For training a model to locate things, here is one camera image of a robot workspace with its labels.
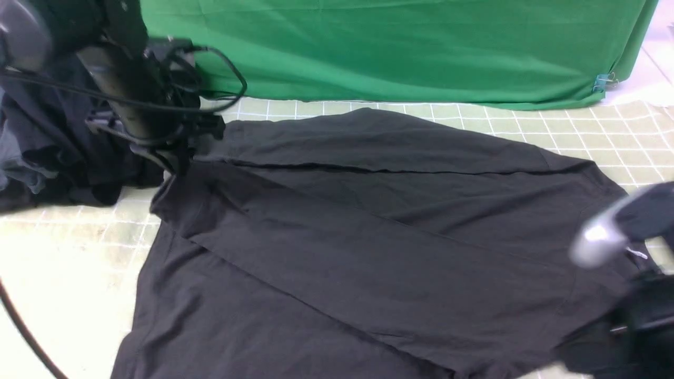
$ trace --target gray cloth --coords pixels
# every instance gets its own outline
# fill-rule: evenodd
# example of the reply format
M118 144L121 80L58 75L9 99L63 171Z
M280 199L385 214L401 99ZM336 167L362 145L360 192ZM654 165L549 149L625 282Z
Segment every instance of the gray cloth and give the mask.
M27 162L19 149L19 142L12 132L12 127L3 125L0 128L0 175L24 183L33 194L39 194L47 179L58 176L55 171Z
M568 258L625 194L590 161L369 109L208 149L152 201L114 379L515 379L640 271Z

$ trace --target black cable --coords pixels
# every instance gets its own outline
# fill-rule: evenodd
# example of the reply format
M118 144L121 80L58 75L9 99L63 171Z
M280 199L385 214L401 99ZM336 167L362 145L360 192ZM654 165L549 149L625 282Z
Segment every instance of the black cable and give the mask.
M19 317L19 314L16 312L14 305L9 300L9 295L7 294L7 291L5 291L5 286L3 286L1 279L0 279L0 298L2 299L3 307L5 307L5 310L7 311L7 314L9 315L11 321L14 323L14 326L16 326L16 328L19 330L21 337L24 338L24 341L28 344L28 346L30 346L30 348L33 350L35 355L37 355L37 357L42 362L42 364L47 368L47 370L49 370L49 372L56 379L68 379L68 377L61 370L59 370L59 368L54 364L54 362L52 362L51 359L49 359L49 356L44 352L44 350L42 350L42 347L40 347L38 342L35 341L33 335L30 334L30 331Z
M29 83L35 83L35 84L42 84L43 86L50 86L54 88L58 88L61 90L66 90L69 92L74 92L78 94L84 94L87 96L91 96L94 98L99 98L101 100L105 101L112 101L115 103L119 103L122 105L127 105L129 107L135 107L135 108L140 108L140 109L148 109L152 111L160 111L160 112L180 112L180 113L189 113L189 114L196 114L196 115L209 115L217 112L222 112L225 111L232 106L234 106L246 93L246 90L248 89L248 83L246 82L246 79L243 77L239 69L234 66L234 63L224 54L222 51L219 51L218 49L215 49L213 47L194 47L190 49L190 51L194 53L198 52L209 52L217 55L220 57L226 64L229 66L229 68L232 70L234 75L237 77L237 79L241 82L241 89L240 91L236 94L234 99L230 100L228 103L225 105L221 105L219 107L214 107L211 109L194 109L194 108L186 108L186 107L173 107L170 105L158 105L158 104L153 104L153 103L145 103L142 101L135 101L135 100L128 100L126 98L120 97L120 96L114 96L110 94L105 94L101 91L95 91L95 90L88 90L86 88L80 88L76 86L72 86L70 84L66 83L61 83L61 82L56 82L51 79L47 78L42 78L37 75L33 74L25 74L22 72L14 72L14 71L9 71L6 69L0 70L0 76L4 76L6 78L12 78L15 80L19 80L22 82L29 82Z

